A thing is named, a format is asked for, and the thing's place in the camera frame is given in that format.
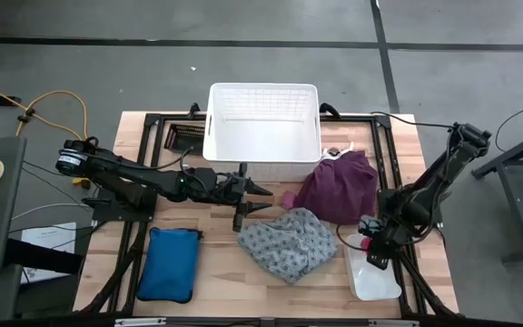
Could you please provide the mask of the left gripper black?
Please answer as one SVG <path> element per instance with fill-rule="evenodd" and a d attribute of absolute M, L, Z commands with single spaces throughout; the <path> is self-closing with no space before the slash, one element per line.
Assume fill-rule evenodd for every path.
<path fill-rule="evenodd" d="M 246 215 L 271 207 L 270 203 L 253 203 L 243 200 L 246 193 L 263 196 L 273 195 L 273 192 L 264 189 L 251 178 L 246 177 L 247 168 L 248 165 L 246 163 L 240 163 L 237 172 L 217 173 L 218 177 L 224 177 L 225 180 L 218 182 L 212 189 L 214 197 L 221 200 L 224 205 L 230 205 L 235 208 L 232 218 L 232 230 L 234 232 L 239 232 L 242 229 L 242 223 Z"/>

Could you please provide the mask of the white plastic woven basket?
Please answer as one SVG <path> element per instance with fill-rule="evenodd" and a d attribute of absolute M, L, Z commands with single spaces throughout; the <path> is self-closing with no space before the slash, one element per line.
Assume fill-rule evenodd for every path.
<path fill-rule="evenodd" d="M 303 181 L 322 157 L 317 88 L 212 84 L 202 156 L 218 172 L 246 164 L 246 175 L 256 182 Z"/>

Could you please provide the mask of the small black mesh tray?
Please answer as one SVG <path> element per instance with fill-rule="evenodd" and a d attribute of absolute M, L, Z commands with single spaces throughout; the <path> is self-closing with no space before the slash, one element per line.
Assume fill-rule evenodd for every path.
<path fill-rule="evenodd" d="M 164 148 L 175 153 L 182 153 L 192 148 L 191 154 L 202 155 L 204 128 L 188 124 L 171 124 L 164 143 Z"/>

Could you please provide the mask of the purple cloth garment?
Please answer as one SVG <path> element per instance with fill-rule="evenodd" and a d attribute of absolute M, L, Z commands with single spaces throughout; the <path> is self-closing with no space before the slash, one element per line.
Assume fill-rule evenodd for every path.
<path fill-rule="evenodd" d="M 324 157 L 305 179 L 294 208 L 305 208 L 320 220 L 341 225 L 375 214 L 379 174 L 364 151 Z"/>

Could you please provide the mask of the silver metal bracket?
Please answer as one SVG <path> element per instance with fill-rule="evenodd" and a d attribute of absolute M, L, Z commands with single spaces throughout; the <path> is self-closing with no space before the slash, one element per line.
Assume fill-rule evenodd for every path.
<path fill-rule="evenodd" d="M 113 327 L 160 327 L 167 323 L 165 318 L 124 318 L 114 321 Z"/>
<path fill-rule="evenodd" d="M 419 322 L 409 320 L 369 320 L 368 327 L 420 327 Z"/>

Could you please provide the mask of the grey patterned hospital gown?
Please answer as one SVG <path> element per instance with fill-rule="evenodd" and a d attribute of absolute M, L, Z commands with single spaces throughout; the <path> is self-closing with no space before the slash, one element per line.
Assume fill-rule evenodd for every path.
<path fill-rule="evenodd" d="M 244 227 L 237 242 L 263 270 L 287 284 L 295 284 L 338 251 L 331 230 L 305 208 Z"/>

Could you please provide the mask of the clear plastic bin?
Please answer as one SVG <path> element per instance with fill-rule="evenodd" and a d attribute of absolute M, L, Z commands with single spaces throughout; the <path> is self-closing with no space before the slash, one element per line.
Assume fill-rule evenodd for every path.
<path fill-rule="evenodd" d="M 389 263 L 385 270 L 367 262 L 363 251 L 344 246 L 344 259 L 351 293 L 362 301 L 396 299 L 402 294 Z"/>

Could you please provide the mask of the black metal table frame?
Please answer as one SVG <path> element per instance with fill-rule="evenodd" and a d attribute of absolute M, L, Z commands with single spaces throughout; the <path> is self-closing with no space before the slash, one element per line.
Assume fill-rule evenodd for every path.
<path fill-rule="evenodd" d="M 156 134 L 163 130 L 163 141 L 171 124 L 205 125 L 205 113 L 193 119 L 182 112 L 124 112 L 116 133 L 113 151 L 127 159 L 144 158 L 145 164 L 166 163 L 177 154 L 156 143 Z M 321 118 L 321 141 L 325 147 L 347 147 L 364 150 L 370 165 L 386 174 L 383 187 L 395 182 L 414 182 L 426 169 L 419 135 L 415 125 L 404 124 L 386 115 L 341 114 Z M 273 196 L 249 196 L 252 202 L 272 203 L 251 214 L 243 224 L 269 222 L 280 216 L 283 193 L 296 192 L 301 184 L 295 182 L 260 183 Z M 155 215 L 148 227 L 192 228 L 203 231 L 196 286 L 192 300 L 176 302 L 140 302 L 127 297 L 135 263 L 125 273 L 122 286 L 116 287 L 111 300 L 102 311 L 124 309 L 127 299 L 134 299 L 134 316 L 188 316 L 188 317 L 273 317 L 273 318 L 400 318 L 400 300 L 364 302 L 350 292 L 344 260 L 345 250 L 339 250 L 333 259 L 302 278 L 295 285 L 287 285 L 259 268 L 238 246 L 232 231 L 232 208 L 208 206 L 200 203 L 171 203 L 159 198 Z M 74 310 L 81 310 L 100 292 L 113 273 L 121 245 L 128 250 L 139 224 L 124 223 L 119 218 L 95 232 L 85 256 L 84 269 L 74 300 Z M 458 304 L 449 272 L 449 263 L 443 241 L 433 232 L 425 241 L 415 245 L 414 256 L 429 286 L 452 311 Z"/>

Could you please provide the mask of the blue zipper pouch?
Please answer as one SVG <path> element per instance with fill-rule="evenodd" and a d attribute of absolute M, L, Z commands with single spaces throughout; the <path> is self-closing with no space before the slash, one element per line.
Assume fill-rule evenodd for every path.
<path fill-rule="evenodd" d="M 149 237 L 136 298 L 143 302 L 189 302 L 195 285 L 202 231 L 153 227 Z"/>

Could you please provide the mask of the white paper sheet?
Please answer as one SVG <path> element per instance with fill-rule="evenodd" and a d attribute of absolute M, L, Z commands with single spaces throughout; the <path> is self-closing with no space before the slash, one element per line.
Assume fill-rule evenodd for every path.
<path fill-rule="evenodd" d="M 61 223 L 53 227 L 42 227 L 22 231 L 21 240 L 60 252 L 74 253 L 76 223 Z M 21 284 L 41 282 L 67 276 L 67 273 L 24 268 Z"/>

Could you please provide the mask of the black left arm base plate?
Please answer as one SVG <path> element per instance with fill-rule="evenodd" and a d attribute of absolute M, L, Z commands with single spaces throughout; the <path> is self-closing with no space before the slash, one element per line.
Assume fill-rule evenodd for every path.
<path fill-rule="evenodd" d="M 119 202 L 116 195 L 103 188 L 93 197 L 83 198 L 83 204 L 91 207 L 93 219 L 98 222 L 148 223 L 153 220 L 157 193 L 145 191 L 138 206 Z"/>

